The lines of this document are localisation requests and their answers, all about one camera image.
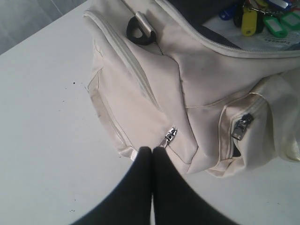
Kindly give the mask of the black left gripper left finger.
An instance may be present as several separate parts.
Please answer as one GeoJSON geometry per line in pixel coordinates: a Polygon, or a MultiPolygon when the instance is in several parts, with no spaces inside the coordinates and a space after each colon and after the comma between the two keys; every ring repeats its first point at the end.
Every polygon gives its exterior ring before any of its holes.
{"type": "Polygon", "coordinates": [[[120,183],[74,225],[149,225],[152,201],[152,152],[141,147],[120,183]]]}

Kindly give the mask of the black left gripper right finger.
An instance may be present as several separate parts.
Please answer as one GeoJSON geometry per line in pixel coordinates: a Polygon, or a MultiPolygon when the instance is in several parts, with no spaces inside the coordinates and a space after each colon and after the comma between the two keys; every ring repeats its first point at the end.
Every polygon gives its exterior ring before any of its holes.
{"type": "Polygon", "coordinates": [[[157,225],[231,225],[232,220],[203,200],[177,171],[166,150],[152,152],[154,215],[157,225]]]}

